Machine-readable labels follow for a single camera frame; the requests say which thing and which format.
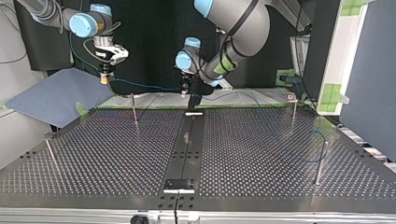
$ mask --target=metal bracket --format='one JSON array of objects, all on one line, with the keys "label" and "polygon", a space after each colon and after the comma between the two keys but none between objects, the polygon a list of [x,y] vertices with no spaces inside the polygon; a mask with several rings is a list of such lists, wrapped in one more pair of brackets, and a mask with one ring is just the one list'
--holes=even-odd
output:
[{"label": "metal bracket", "polygon": [[163,193],[193,194],[195,193],[195,180],[193,179],[168,179]]}]

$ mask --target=green tape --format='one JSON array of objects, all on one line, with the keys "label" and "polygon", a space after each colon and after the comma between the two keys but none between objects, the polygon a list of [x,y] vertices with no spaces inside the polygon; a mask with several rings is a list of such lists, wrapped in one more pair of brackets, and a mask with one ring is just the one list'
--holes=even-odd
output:
[{"label": "green tape", "polygon": [[[227,57],[223,58],[223,60],[222,60],[222,65],[225,67],[225,69],[227,69],[227,71],[235,70],[235,68],[233,67],[233,64],[227,59]],[[223,66],[221,66],[221,63],[219,63],[218,66],[215,68],[214,72],[219,75],[223,75],[223,74],[227,73],[227,71],[224,70]]]},{"label": "green tape", "polygon": [[321,112],[335,112],[341,101],[341,84],[328,83],[324,85],[318,110]]},{"label": "green tape", "polygon": [[[223,108],[281,108],[286,107],[290,104],[263,104],[263,105],[198,105],[198,109],[223,109]],[[112,105],[104,105],[100,106],[99,109],[127,109],[132,110],[131,106],[112,106]],[[185,110],[187,109],[186,105],[159,105],[159,106],[137,106],[135,109],[137,110]]]},{"label": "green tape", "polygon": [[70,50],[70,63],[71,64],[75,63],[74,58],[73,58],[73,52],[71,50]]},{"label": "green tape", "polygon": [[364,0],[345,0],[343,8],[341,9],[341,16],[359,16],[363,6]]},{"label": "green tape", "polygon": [[276,85],[278,87],[292,87],[292,83],[286,84],[286,82],[281,81],[280,77],[287,76],[287,77],[294,77],[296,75],[296,70],[295,69],[289,69],[289,70],[277,70],[276,73]]},{"label": "green tape", "polygon": [[84,109],[84,106],[80,102],[76,102],[76,110],[82,117],[88,115],[88,111]]},{"label": "green tape", "polygon": [[301,100],[299,102],[299,105],[305,105],[305,101],[308,99],[308,94],[306,94],[306,92],[303,93],[303,95],[301,96]]}]

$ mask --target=blue panel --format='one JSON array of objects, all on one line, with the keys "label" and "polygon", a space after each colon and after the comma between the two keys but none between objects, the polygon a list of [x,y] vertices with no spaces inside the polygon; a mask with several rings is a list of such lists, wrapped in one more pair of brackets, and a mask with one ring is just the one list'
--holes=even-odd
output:
[{"label": "blue panel", "polygon": [[92,37],[97,34],[96,20],[85,13],[78,13],[70,19],[70,29],[79,37]]},{"label": "blue panel", "polygon": [[113,95],[98,77],[70,68],[14,97],[7,106],[26,116],[63,128],[80,116],[77,103],[81,103],[84,110],[90,110]]}]

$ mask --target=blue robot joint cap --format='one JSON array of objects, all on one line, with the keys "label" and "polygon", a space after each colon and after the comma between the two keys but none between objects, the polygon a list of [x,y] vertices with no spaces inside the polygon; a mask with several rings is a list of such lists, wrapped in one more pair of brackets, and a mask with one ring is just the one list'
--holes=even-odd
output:
[{"label": "blue robot joint cap", "polygon": [[195,37],[187,37],[184,44],[189,47],[201,48],[201,40]]},{"label": "blue robot joint cap", "polygon": [[189,70],[192,67],[192,60],[190,54],[181,51],[176,56],[176,66],[181,70]]}]

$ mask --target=blue cable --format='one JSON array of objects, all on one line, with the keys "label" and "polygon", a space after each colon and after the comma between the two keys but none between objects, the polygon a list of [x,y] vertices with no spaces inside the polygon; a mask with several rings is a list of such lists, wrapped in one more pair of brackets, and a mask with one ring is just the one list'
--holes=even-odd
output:
[{"label": "blue cable", "polygon": [[158,89],[158,90],[162,90],[162,91],[180,91],[180,88],[165,88],[165,87],[160,87],[160,86],[150,86],[150,85],[144,85],[144,84],[140,84],[140,83],[134,83],[134,82],[119,79],[119,78],[114,78],[113,81],[123,82],[123,83],[127,83],[129,85],[144,87],[144,88],[149,88],[149,89]]}]

